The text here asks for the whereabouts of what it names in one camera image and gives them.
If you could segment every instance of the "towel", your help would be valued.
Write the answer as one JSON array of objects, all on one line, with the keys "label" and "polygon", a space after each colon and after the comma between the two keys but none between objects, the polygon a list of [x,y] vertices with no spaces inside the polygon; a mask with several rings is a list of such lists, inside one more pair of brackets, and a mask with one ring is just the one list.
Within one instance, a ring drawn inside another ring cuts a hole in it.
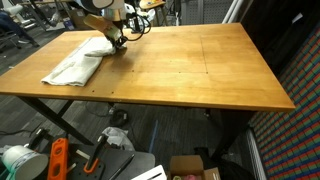
[{"label": "towel", "polygon": [[115,48],[105,37],[88,38],[41,82],[51,85],[84,86],[100,65],[102,57],[115,52]]}]

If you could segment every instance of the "plastic bag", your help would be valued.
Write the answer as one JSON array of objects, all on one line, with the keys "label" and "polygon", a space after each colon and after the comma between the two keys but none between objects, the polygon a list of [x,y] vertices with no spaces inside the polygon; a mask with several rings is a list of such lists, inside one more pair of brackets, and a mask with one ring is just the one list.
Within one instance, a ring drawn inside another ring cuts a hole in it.
[{"label": "plastic bag", "polygon": [[108,127],[102,133],[109,137],[107,140],[109,144],[116,144],[117,146],[124,147],[125,150],[135,151],[131,141],[127,137],[128,131],[116,127]]},{"label": "plastic bag", "polygon": [[154,9],[150,9],[148,11],[148,21],[151,22],[154,19],[155,14],[156,14],[156,11]]}]

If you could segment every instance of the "black metal table leg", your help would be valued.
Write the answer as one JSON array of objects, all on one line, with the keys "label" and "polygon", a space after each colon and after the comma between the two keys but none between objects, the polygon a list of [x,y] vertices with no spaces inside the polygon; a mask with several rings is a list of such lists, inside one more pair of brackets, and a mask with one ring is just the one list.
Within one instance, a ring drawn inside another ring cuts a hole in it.
[{"label": "black metal table leg", "polygon": [[255,111],[221,110],[222,137],[211,156],[212,160],[219,160],[228,151],[238,135],[247,127],[254,113]]},{"label": "black metal table leg", "polygon": [[93,143],[89,139],[83,136],[79,131],[77,131],[74,127],[67,123],[61,116],[55,113],[38,98],[21,96],[19,96],[19,98],[82,143],[86,145],[93,145]]},{"label": "black metal table leg", "polygon": [[68,100],[68,102],[60,109],[58,116],[62,117],[64,113],[67,112],[72,103],[73,100]]}]

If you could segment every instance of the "person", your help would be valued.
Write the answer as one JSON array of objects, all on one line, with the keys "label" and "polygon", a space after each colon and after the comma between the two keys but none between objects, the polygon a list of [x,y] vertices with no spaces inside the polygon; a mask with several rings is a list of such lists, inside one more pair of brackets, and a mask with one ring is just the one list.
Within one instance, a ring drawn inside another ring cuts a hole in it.
[{"label": "person", "polygon": [[20,41],[32,44],[33,47],[39,47],[40,45],[5,11],[0,11],[0,27],[4,31],[12,31],[20,38]]}]

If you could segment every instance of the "white cloth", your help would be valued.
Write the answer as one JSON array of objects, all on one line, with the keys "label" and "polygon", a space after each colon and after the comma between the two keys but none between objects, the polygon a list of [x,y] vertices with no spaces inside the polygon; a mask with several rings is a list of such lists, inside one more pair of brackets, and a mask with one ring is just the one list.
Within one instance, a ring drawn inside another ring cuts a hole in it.
[{"label": "white cloth", "polygon": [[102,57],[114,53],[115,48],[105,37],[88,38],[41,82],[84,86],[100,65]]},{"label": "white cloth", "polygon": [[124,147],[127,151],[135,151],[133,144],[127,137],[128,131],[122,130],[116,127],[107,127],[102,131],[102,134],[108,136],[108,143],[115,144],[120,147]]}]

